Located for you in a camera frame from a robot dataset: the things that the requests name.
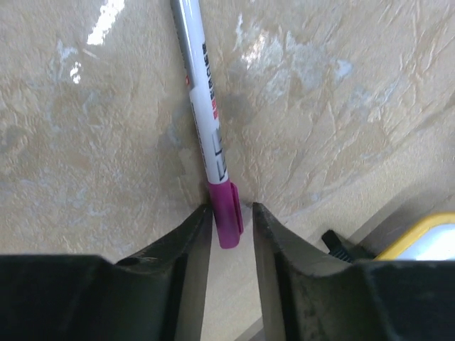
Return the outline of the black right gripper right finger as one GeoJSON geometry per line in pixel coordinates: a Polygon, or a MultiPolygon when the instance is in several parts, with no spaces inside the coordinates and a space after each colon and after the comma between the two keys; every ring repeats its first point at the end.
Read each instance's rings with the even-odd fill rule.
{"type": "Polygon", "coordinates": [[[308,243],[261,203],[252,220],[266,340],[358,340],[356,265],[308,243]]]}

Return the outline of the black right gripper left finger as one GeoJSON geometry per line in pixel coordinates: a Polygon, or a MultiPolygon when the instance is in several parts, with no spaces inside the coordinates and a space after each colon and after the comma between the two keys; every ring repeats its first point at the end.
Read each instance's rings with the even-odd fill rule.
{"type": "Polygon", "coordinates": [[[199,340],[205,308],[213,210],[201,205],[179,226],[117,262],[125,340],[199,340]]]}

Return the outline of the magenta marker cap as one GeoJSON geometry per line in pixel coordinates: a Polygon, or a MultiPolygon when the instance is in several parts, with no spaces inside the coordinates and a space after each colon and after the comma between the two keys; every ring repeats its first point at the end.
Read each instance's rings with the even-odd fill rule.
{"type": "Polygon", "coordinates": [[[222,249],[235,248],[244,231],[237,187],[230,180],[208,184],[218,239],[222,249]]]}

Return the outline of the yellow framed whiteboard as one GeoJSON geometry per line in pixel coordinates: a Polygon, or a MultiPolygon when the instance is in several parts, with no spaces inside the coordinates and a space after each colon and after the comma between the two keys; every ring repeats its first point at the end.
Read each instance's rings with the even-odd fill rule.
{"type": "Polygon", "coordinates": [[[454,212],[425,217],[381,252],[376,261],[453,261],[454,212]]]}

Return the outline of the white marker pen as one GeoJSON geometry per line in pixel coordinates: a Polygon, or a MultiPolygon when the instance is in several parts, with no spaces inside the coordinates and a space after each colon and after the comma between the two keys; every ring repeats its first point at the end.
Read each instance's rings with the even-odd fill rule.
{"type": "Polygon", "coordinates": [[[172,1],[171,10],[207,180],[210,187],[220,187],[229,176],[200,5],[198,1],[172,1]]]}

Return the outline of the black whiteboard stand foot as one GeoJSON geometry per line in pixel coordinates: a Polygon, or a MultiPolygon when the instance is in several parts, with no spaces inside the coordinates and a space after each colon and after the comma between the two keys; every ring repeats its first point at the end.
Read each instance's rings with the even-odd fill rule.
{"type": "Polygon", "coordinates": [[[347,239],[340,238],[332,229],[327,230],[321,239],[328,248],[328,253],[331,256],[351,264],[355,261],[353,244],[347,239]]]}

